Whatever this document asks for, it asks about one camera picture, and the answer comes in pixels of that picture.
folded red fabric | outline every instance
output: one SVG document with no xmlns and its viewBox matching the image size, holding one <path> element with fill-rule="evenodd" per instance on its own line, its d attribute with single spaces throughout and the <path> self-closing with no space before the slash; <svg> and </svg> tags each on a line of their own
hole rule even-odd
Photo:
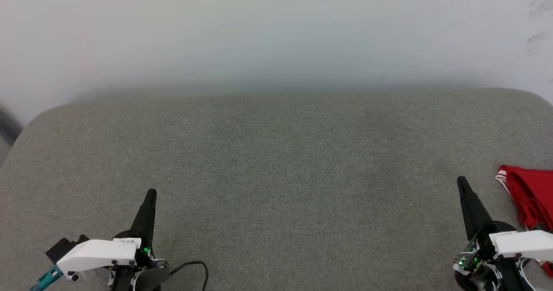
<svg viewBox="0 0 553 291">
<path fill-rule="evenodd" d="M 499 167 L 496 179 L 517 206 L 520 223 L 529 230 L 538 224 L 553 230 L 553 170 L 503 165 Z M 548 262 L 541 264 L 541 267 L 553 277 L 553 269 Z"/>
</svg>

gray fabric surface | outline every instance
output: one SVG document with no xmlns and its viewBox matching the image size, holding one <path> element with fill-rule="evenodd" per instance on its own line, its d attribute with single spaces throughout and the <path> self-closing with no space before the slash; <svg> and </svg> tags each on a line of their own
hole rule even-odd
<svg viewBox="0 0 553 291">
<path fill-rule="evenodd" d="M 62 106 L 0 169 L 0 281 L 28 290 L 62 237 L 110 239 L 158 190 L 154 250 L 208 290 L 459 290 L 456 178 L 520 226 L 494 180 L 553 169 L 553 108 L 517 90 L 303 93 Z M 529 279 L 553 289 L 536 266 Z M 164 290 L 199 291 L 187 267 Z M 104 290 L 91 273 L 51 291 Z"/>
</svg>

red garment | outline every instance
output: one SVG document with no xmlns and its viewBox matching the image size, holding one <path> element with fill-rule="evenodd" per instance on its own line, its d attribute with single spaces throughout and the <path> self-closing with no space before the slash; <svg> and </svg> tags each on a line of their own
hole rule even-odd
<svg viewBox="0 0 553 291">
<path fill-rule="evenodd" d="M 518 209 L 518 220 L 527 229 L 539 223 L 553 230 L 553 170 L 499 167 L 496 179 L 505 187 Z M 541 266 L 553 277 L 549 262 Z"/>
</svg>

white wall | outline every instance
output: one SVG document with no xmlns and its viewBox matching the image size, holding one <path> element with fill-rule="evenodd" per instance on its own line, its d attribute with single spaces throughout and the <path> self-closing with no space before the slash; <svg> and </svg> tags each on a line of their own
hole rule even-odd
<svg viewBox="0 0 553 291">
<path fill-rule="evenodd" d="M 0 0 L 0 104 L 505 86 L 553 102 L 553 0 Z"/>
</svg>

teal connector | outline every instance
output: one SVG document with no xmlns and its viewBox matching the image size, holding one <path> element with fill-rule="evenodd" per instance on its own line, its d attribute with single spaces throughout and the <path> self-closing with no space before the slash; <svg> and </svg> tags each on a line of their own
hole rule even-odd
<svg viewBox="0 0 553 291">
<path fill-rule="evenodd" d="M 61 269 L 57 265 L 54 265 L 43 277 L 40 277 L 36 281 L 36 285 L 33 285 L 30 291 L 44 291 L 49 285 L 60 279 L 61 276 L 63 276 Z"/>
</svg>

